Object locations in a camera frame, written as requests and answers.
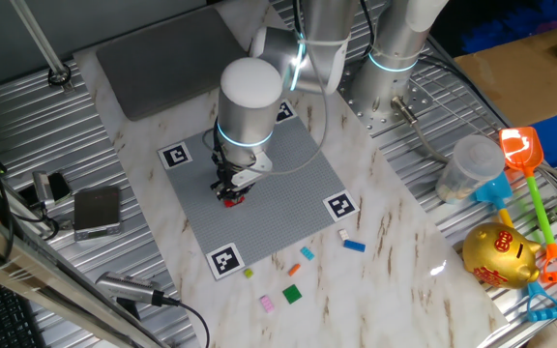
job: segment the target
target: robotic arm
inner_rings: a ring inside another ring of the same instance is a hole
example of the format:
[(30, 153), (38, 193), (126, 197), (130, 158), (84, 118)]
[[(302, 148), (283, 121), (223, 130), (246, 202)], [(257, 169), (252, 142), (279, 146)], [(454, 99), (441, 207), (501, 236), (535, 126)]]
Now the robotic arm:
[[(263, 27), (250, 56), (231, 63), (220, 80), (219, 117), (212, 130), (219, 180), (211, 188), (230, 207), (272, 174), (265, 151), (283, 91), (331, 95), (343, 72), (357, 0), (295, 1), (301, 32)], [(431, 24), (448, 0), (395, 0), (378, 18), (375, 43), (350, 90), (355, 106), (384, 117), (403, 98)]]

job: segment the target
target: green lego brick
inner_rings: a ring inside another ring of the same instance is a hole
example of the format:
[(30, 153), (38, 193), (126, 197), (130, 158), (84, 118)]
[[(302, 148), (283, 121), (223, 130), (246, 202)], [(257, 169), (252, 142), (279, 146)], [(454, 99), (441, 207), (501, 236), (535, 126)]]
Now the green lego brick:
[(300, 294), (300, 291), (298, 291), (296, 285), (291, 285), (290, 287), (286, 288), (282, 291), (282, 294), (285, 295), (285, 299), (287, 299), (290, 305), (300, 300), (300, 298), (302, 297), (302, 294)]

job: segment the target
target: green toy handle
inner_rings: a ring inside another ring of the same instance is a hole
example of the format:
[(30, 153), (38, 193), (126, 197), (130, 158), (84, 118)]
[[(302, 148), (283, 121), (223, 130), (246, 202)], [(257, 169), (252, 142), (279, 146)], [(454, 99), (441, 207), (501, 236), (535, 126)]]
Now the green toy handle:
[(545, 206), (542, 204), (537, 180), (533, 176), (529, 176), (526, 177), (526, 182), (528, 182), (530, 195), (532, 196), (532, 201), (534, 202), (534, 210), (537, 211), (537, 218), (539, 219), (542, 234), (545, 236), (545, 242), (547, 245), (556, 244), (556, 241), (553, 238), (553, 233), (551, 232), (551, 226), (549, 226), (549, 219), (547, 218)]

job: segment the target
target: gold piggy bank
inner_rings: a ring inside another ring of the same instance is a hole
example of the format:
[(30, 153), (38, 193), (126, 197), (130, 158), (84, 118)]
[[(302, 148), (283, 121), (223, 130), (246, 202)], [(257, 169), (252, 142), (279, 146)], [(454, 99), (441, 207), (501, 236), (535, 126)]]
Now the gold piggy bank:
[(463, 242), (463, 265), (495, 287), (521, 289), (539, 278), (536, 252), (541, 245), (528, 241), (514, 228), (491, 222), (475, 227)]

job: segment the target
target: red chinese character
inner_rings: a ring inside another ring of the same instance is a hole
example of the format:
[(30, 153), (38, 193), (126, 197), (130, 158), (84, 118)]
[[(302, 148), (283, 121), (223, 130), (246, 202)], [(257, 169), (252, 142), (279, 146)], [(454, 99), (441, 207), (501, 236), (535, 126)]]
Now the red chinese character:
[(507, 252), (511, 248), (511, 242), (513, 241), (513, 235), (507, 231), (500, 231), (498, 239), (495, 240), (495, 249), (500, 252)]
[(485, 283), (499, 287), (500, 284), (503, 282), (509, 281), (508, 279), (504, 278), (498, 271), (490, 271), (486, 267), (480, 267), (479, 269), (474, 269), (474, 275), (477, 276), (480, 280), (484, 281)]

